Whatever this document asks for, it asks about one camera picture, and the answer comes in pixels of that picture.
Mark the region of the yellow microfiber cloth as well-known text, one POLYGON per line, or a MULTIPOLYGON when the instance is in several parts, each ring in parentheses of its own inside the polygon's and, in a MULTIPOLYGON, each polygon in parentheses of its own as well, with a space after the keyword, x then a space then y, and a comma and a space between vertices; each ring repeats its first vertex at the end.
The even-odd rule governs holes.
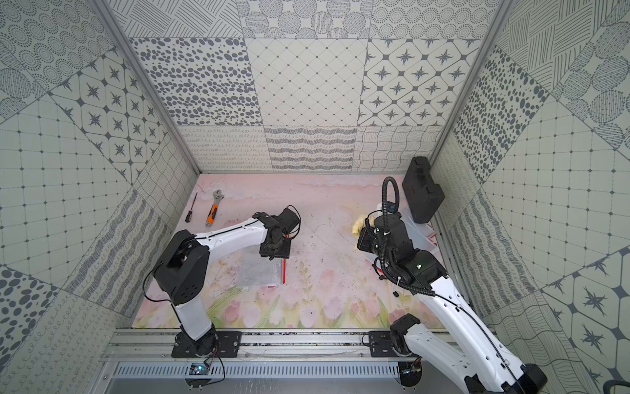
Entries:
POLYGON ((367 215, 367 214, 361 214, 357 217, 357 219, 355 220, 352 228, 351 228, 351 234, 354 237, 359 237, 361 231, 366 228, 366 223, 368 223, 370 226, 373 225, 373 219, 367 215))

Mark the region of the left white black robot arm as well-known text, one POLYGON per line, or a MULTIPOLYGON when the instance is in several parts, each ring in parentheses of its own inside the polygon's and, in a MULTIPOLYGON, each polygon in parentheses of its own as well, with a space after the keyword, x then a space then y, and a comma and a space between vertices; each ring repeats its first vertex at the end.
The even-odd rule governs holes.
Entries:
POLYGON ((180 322, 179 338, 205 356, 217 342, 216 329, 206 313, 201 292, 208 266, 228 254, 257 246, 268 259, 287 259, 301 228, 301 216, 292 205, 279 215, 255 213, 242 223, 206 233, 175 233, 150 271, 180 322))

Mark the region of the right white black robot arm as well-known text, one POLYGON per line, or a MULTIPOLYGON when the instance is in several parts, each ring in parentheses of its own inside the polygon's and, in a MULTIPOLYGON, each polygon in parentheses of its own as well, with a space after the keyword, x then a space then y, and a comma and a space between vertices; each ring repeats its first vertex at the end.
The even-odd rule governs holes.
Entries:
POLYGON ((382 182, 382 203, 369 213, 357 247, 374 254, 372 267, 382 280, 415 296, 446 327, 456 346, 437 338, 419 318, 406 314, 390 325, 396 354, 419 356, 464 393, 539 393, 548 378, 504 346, 482 322, 436 257, 413 245, 399 211, 396 180, 382 182))

